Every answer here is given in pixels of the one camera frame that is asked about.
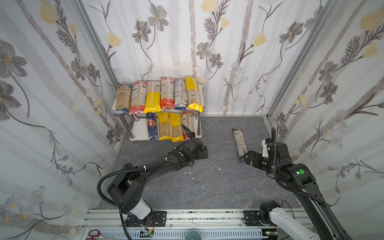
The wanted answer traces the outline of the yellow-top spaghetti pack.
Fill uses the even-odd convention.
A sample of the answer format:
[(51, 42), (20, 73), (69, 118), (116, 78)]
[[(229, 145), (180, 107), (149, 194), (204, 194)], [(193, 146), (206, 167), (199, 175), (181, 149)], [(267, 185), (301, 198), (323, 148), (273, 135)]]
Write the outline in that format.
[(200, 113), (203, 112), (202, 96), (200, 93), (200, 85), (198, 81), (190, 76), (185, 76), (187, 97), (188, 97), (188, 109), (196, 110)]

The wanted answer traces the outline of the yellow Pastatime pack front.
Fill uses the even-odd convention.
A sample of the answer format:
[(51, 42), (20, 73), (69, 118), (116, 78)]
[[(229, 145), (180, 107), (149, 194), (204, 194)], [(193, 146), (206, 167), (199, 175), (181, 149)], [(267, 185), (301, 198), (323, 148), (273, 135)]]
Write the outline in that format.
[(182, 127), (182, 115), (178, 113), (170, 113), (172, 142), (184, 141), (184, 133)]

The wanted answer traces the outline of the small red-end spaghetti pack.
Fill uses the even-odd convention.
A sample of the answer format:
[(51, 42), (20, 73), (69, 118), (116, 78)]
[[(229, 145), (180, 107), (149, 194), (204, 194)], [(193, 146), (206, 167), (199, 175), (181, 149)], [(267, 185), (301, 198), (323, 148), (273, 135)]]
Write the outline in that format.
[(183, 111), (182, 112), (182, 125), (189, 129), (186, 131), (183, 129), (184, 140), (189, 139), (189, 133), (194, 132), (194, 115), (192, 111)]

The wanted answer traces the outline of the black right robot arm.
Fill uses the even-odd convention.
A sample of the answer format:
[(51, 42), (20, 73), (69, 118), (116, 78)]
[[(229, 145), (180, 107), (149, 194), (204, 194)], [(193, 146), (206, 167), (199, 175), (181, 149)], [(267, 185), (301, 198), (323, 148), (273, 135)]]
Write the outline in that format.
[(351, 239), (324, 199), (309, 168), (304, 164), (294, 164), (287, 145), (277, 141), (275, 128), (272, 128), (271, 137), (265, 139), (263, 152), (249, 151), (245, 160), (247, 165), (272, 175), (281, 188), (296, 196), (317, 230), (317, 239)]

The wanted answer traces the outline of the blue Barilla spaghetti pack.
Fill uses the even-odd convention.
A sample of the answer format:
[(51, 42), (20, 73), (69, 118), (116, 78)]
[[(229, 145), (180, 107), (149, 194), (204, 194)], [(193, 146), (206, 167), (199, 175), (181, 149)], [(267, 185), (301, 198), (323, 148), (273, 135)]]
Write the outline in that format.
[(157, 121), (155, 113), (146, 113), (147, 128), (150, 141), (158, 140)]

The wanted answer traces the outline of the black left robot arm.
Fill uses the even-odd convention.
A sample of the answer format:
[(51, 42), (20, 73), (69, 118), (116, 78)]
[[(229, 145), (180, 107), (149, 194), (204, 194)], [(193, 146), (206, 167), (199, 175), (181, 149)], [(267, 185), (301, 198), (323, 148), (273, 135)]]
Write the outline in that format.
[(196, 160), (208, 158), (208, 148), (186, 126), (189, 139), (166, 153), (163, 158), (146, 165), (126, 164), (120, 171), (109, 173), (97, 183), (97, 192), (105, 202), (117, 207), (120, 215), (133, 215), (141, 226), (155, 218), (154, 210), (142, 199), (147, 183), (165, 174), (192, 166)]

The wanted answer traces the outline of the yellow pastatime pack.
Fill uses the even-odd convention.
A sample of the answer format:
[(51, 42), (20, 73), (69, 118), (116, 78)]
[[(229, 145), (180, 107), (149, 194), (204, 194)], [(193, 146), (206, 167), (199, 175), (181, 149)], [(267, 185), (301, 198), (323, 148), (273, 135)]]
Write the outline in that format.
[(178, 113), (170, 113), (172, 142), (184, 141), (184, 133), (182, 127), (182, 115)]
[(170, 127), (170, 117), (169, 112), (158, 113), (158, 128), (159, 128), (159, 140), (171, 140), (171, 127)]

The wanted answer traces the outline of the clear blue-end spaghetti pack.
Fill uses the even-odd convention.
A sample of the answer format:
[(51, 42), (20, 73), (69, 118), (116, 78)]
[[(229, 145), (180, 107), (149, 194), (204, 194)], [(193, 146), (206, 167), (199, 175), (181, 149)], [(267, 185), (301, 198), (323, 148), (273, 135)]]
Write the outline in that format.
[(242, 129), (233, 129), (233, 134), (236, 142), (236, 147), (239, 155), (239, 162), (243, 163), (246, 161), (245, 159), (245, 154), (248, 152), (246, 143), (245, 143), (245, 138), (243, 134)]

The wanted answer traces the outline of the yellow-end spaghetti pack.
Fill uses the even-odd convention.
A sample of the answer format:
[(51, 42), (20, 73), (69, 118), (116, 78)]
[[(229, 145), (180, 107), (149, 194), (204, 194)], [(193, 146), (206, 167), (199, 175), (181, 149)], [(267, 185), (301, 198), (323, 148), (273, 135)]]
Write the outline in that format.
[(150, 81), (147, 83), (147, 99), (144, 113), (158, 113), (161, 110), (161, 82)]

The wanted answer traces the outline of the dark blue-top spaghetti pack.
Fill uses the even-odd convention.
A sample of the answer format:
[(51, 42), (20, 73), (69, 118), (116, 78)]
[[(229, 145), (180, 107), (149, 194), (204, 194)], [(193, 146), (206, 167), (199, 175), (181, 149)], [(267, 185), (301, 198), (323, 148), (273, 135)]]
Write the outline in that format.
[(117, 90), (115, 103), (115, 116), (124, 116), (130, 113), (132, 84), (121, 84)]

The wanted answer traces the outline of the blue clear label spaghetti pack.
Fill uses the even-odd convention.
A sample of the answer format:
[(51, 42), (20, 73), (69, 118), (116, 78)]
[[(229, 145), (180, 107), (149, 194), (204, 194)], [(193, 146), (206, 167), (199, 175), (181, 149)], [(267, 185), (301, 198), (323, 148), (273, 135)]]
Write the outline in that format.
[(184, 79), (175, 79), (174, 96), (175, 96), (175, 110), (184, 111), (188, 107), (187, 88)]

